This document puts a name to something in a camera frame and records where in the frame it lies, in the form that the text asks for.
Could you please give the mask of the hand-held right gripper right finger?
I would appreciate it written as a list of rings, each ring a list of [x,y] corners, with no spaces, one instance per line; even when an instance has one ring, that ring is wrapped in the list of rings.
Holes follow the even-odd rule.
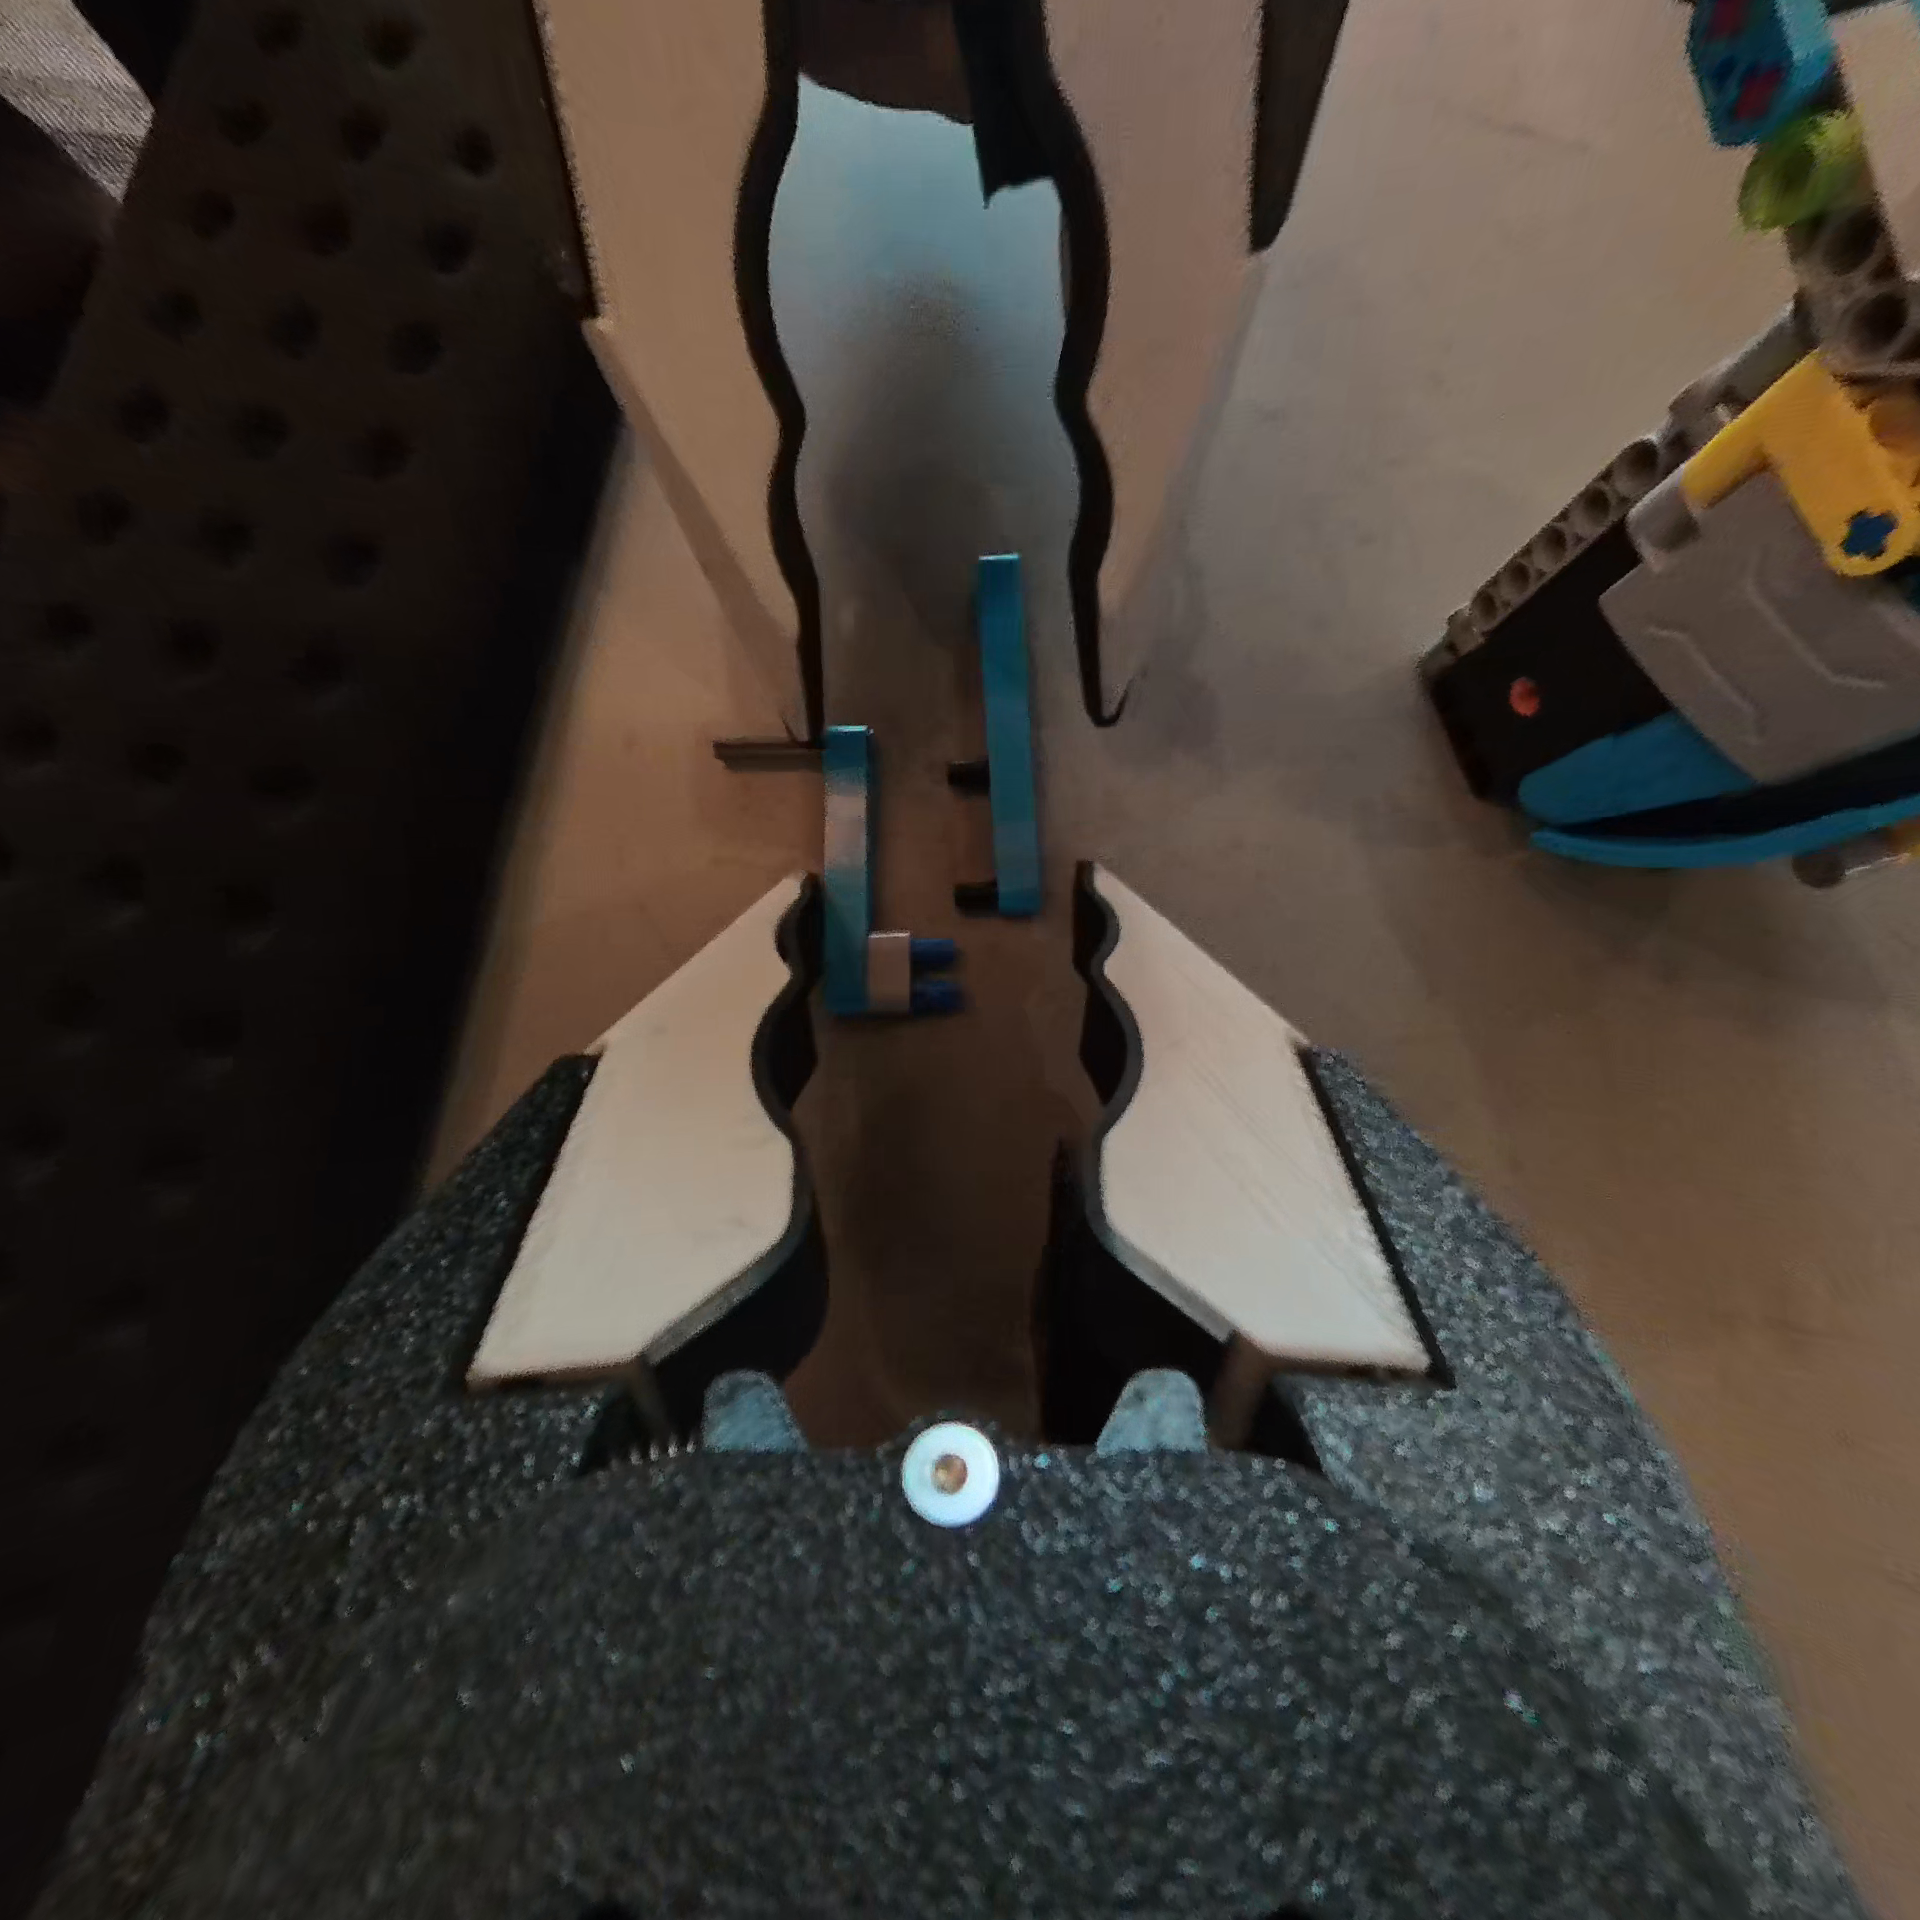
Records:
[[[1073,877],[1095,1240],[1278,1371],[1423,1379],[1434,1341],[1306,1036],[1116,871]]]

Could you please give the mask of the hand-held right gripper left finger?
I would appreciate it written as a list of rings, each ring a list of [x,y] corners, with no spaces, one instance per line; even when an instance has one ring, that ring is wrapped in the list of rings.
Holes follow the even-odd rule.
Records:
[[[817,877],[780,877],[590,1044],[472,1392],[656,1375],[801,1248],[809,1176],[778,1028],[809,1015],[817,903]]]

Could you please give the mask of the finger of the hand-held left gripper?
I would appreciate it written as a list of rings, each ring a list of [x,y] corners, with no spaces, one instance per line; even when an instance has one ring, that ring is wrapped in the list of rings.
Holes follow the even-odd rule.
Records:
[[[1259,279],[1263,5],[1040,5],[1064,207],[1056,413],[1073,449],[1073,645],[1119,724],[1169,622],[1171,550]]]
[[[535,21],[588,257],[588,345],[784,734],[817,745],[826,643],[799,500],[807,408],[772,303],[801,11],[543,3]]]

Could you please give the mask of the teal short beam with pins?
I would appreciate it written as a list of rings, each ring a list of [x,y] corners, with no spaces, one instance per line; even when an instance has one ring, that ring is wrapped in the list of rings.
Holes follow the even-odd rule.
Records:
[[[875,756],[868,726],[824,734],[824,1005],[834,1016],[952,1016],[958,945],[875,920]]]

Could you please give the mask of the teal long holed beam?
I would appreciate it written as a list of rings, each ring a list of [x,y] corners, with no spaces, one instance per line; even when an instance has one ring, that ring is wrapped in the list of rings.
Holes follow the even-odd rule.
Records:
[[[1042,912],[1040,773],[1025,631],[1025,576],[1017,553],[980,558],[974,584],[974,637],[980,678],[983,753],[992,768],[996,919]]]

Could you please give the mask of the blue grey toy robot model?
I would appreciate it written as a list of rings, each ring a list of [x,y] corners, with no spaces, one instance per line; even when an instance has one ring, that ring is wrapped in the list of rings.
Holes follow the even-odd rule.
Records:
[[[1792,302],[1423,659],[1471,790],[1634,872],[1916,864],[1916,5],[1689,5],[1739,224]]]

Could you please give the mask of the black perforated panel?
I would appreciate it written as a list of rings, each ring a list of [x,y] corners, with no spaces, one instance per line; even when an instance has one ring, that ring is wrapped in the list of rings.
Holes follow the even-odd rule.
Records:
[[[196,5],[8,507],[4,1916],[404,1211],[618,438],[532,5]]]

